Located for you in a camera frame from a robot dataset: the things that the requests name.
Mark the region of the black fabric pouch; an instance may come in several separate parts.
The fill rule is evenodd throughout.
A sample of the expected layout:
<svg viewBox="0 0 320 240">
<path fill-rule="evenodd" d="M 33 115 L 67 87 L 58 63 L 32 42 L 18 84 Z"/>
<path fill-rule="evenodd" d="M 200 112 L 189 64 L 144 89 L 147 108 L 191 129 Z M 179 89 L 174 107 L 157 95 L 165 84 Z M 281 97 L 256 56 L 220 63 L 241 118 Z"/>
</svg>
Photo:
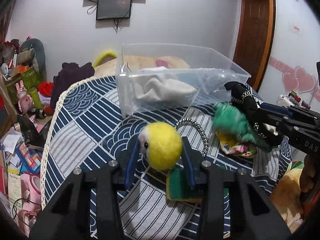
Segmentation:
<svg viewBox="0 0 320 240">
<path fill-rule="evenodd" d="M 224 87 L 231 91 L 232 105 L 245 115 L 258 139 L 261 139 L 270 148 L 278 147 L 282 143 L 283 136 L 274 135 L 265 127 L 262 121 L 263 115 L 258 113 L 257 103 L 247 87 L 237 81 L 227 82 Z"/>
</svg>

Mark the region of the green knitted soft toy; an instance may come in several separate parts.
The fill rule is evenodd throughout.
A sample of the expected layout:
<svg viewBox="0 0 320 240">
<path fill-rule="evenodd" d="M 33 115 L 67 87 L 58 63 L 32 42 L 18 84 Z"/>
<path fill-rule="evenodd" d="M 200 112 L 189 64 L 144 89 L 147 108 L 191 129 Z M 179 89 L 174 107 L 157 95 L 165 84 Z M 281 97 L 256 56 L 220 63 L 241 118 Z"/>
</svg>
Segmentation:
<svg viewBox="0 0 320 240">
<path fill-rule="evenodd" d="M 213 105 L 213 128 L 217 132 L 230 135 L 240 143 L 252 143 L 265 152 L 271 152 L 272 147 L 261 139 L 250 126 L 244 113 L 230 103 L 218 102 Z"/>
</svg>

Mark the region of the floral fabric scrunchie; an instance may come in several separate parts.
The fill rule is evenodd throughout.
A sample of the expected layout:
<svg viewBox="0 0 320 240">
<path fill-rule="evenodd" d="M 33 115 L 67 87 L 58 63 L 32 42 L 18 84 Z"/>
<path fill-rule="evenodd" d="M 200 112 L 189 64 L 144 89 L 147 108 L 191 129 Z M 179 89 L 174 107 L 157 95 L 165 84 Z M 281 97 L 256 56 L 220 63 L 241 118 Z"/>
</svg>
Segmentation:
<svg viewBox="0 0 320 240">
<path fill-rule="evenodd" d="M 257 153 L 257 148 L 250 142 L 240 142 L 232 134 L 219 131 L 215 132 L 222 152 L 226 155 L 233 155 L 243 158 L 253 158 Z"/>
</svg>

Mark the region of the green yellow sponge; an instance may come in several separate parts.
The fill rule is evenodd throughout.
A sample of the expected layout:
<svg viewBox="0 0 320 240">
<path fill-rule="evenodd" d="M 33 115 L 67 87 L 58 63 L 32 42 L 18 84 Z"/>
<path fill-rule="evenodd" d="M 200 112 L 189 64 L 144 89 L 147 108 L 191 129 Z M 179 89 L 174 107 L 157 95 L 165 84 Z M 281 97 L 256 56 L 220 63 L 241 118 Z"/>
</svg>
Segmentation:
<svg viewBox="0 0 320 240">
<path fill-rule="evenodd" d="M 167 176 L 166 197 L 188 203 L 208 204 L 222 202 L 225 183 L 232 180 L 232 173 L 212 164 L 173 168 Z"/>
</svg>

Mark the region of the black white hair band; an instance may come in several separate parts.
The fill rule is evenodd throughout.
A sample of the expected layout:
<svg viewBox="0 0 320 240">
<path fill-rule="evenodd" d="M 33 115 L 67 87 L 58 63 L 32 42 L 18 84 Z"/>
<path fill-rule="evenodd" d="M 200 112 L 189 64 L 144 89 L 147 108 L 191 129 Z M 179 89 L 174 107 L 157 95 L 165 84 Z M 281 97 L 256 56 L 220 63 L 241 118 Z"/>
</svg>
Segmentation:
<svg viewBox="0 0 320 240">
<path fill-rule="evenodd" d="M 195 120 L 192 118 L 182 118 L 176 124 L 174 125 L 174 129 L 178 131 L 178 129 L 183 125 L 190 125 L 193 126 L 193 128 L 196 129 L 197 133 L 200 135 L 201 140 L 203 142 L 203 150 L 202 150 L 202 156 L 205 158 L 208 154 L 209 150 L 209 141 L 205 134 L 204 129 L 201 127 L 200 124 L 198 124 Z"/>
</svg>

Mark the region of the yellow felt bird ball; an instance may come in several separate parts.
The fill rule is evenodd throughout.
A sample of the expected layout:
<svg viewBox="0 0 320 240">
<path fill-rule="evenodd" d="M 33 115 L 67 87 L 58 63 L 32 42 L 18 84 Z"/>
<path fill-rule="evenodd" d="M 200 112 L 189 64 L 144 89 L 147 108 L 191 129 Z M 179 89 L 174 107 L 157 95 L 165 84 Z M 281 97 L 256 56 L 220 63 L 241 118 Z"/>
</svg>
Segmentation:
<svg viewBox="0 0 320 240">
<path fill-rule="evenodd" d="M 171 170 L 181 157 L 182 138 L 173 126 L 165 122 L 146 125 L 138 140 L 141 154 L 154 170 Z"/>
</svg>

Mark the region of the white soft cloth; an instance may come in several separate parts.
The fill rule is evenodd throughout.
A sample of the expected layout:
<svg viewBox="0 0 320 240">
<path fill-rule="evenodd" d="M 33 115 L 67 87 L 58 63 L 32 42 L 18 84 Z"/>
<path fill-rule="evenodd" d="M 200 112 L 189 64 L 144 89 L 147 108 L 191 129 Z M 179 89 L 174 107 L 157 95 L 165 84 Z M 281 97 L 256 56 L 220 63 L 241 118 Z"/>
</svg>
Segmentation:
<svg viewBox="0 0 320 240">
<path fill-rule="evenodd" d="M 143 68 L 132 78 L 132 85 L 136 98 L 146 102 L 173 101 L 197 92 L 165 67 Z"/>
</svg>

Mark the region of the white wardrobe door pink hearts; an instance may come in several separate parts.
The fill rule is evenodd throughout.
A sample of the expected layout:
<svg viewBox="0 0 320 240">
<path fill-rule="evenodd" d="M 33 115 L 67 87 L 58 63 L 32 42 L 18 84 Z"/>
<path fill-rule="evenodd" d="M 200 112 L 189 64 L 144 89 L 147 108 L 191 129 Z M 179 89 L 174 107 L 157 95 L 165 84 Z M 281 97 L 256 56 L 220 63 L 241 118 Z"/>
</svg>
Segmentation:
<svg viewBox="0 0 320 240">
<path fill-rule="evenodd" d="M 319 111 L 319 20 L 305 0 L 276 0 L 276 25 L 259 96 L 276 103 L 294 90 Z"/>
</svg>

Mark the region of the clear plastic storage box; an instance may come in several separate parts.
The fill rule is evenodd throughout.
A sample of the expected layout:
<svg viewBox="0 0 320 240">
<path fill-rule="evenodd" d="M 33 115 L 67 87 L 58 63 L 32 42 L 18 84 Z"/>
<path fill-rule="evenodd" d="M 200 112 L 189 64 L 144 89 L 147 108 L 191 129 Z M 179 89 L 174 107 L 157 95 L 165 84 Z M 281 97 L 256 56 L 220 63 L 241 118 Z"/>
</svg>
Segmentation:
<svg viewBox="0 0 320 240">
<path fill-rule="evenodd" d="M 123 116 L 228 101 L 225 83 L 249 78 L 218 51 L 185 44 L 123 44 L 116 66 Z"/>
</svg>

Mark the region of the green cylinder bottle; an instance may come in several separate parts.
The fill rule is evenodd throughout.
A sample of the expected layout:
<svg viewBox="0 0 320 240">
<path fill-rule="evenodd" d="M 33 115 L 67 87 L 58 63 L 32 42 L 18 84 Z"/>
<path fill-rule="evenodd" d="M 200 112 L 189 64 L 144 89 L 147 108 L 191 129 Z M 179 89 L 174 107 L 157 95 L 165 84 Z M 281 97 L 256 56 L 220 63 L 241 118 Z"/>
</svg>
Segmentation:
<svg viewBox="0 0 320 240">
<path fill-rule="evenodd" d="M 42 108 L 42 103 L 36 87 L 32 87 L 29 91 L 35 108 Z"/>
</svg>

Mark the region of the green cardboard box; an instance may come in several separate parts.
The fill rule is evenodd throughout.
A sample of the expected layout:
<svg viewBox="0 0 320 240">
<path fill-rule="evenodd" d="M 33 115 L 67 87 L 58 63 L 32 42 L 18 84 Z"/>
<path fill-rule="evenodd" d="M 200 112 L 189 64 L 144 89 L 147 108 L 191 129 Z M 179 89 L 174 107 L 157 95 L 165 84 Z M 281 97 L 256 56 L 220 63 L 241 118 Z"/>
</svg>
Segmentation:
<svg viewBox="0 0 320 240">
<path fill-rule="evenodd" d="M 43 75 L 36 72 L 33 67 L 29 68 L 22 74 L 16 75 L 13 79 L 5 81 L 5 86 L 13 104 L 18 104 L 15 84 L 19 83 L 21 80 L 23 81 L 24 86 L 27 90 L 31 89 L 32 87 L 37 88 L 40 83 L 44 81 Z"/>
</svg>

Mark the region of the dark purple garment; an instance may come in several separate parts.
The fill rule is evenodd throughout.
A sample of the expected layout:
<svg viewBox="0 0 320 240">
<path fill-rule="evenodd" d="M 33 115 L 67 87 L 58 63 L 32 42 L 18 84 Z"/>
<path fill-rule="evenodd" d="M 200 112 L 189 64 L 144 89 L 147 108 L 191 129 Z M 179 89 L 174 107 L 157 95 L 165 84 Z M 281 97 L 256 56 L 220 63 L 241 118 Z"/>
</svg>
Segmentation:
<svg viewBox="0 0 320 240">
<path fill-rule="evenodd" d="M 91 62 L 88 62 L 81 67 L 74 62 L 64 62 L 58 75 L 53 77 L 50 107 L 55 109 L 61 93 L 67 90 L 72 84 L 92 77 L 94 74 L 95 70 Z"/>
</svg>

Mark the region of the beige patchwork plush blanket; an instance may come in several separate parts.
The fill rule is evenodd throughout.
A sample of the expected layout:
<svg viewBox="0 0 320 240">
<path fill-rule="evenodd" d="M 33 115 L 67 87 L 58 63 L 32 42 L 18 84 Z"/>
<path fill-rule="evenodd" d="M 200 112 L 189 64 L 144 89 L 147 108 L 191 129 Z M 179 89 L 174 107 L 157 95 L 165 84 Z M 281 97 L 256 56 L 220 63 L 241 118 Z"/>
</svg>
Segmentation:
<svg viewBox="0 0 320 240">
<path fill-rule="evenodd" d="M 166 67 L 169 69 L 188 69 L 190 68 L 183 59 L 176 56 L 161 56 L 161 57 L 144 57 L 127 55 L 122 60 L 123 63 L 128 63 L 132 71 L 138 71 L 143 68 Z M 95 67 L 94 77 L 114 76 L 118 59 L 112 59 L 97 67 Z"/>
</svg>

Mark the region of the grey green plush toy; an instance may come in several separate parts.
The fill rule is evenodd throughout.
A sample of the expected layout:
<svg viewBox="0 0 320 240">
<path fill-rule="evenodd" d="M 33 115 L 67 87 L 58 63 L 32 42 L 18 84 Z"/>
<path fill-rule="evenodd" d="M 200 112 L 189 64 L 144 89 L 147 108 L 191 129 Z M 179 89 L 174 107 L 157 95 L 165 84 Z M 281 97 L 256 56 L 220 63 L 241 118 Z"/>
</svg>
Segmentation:
<svg viewBox="0 0 320 240">
<path fill-rule="evenodd" d="M 36 38 L 31 38 L 22 43 L 17 54 L 18 65 L 28 65 L 37 73 L 42 73 L 46 68 L 46 56 L 43 43 Z"/>
</svg>

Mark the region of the small black wall monitor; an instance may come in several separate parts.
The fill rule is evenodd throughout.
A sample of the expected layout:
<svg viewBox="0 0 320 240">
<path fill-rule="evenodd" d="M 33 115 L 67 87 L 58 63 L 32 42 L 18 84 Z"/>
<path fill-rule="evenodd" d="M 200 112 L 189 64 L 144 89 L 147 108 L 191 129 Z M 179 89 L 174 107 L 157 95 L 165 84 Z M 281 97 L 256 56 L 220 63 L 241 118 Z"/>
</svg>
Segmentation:
<svg viewBox="0 0 320 240">
<path fill-rule="evenodd" d="M 132 0 L 98 0 L 96 20 L 122 20 L 131 17 Z"/>
</svg>

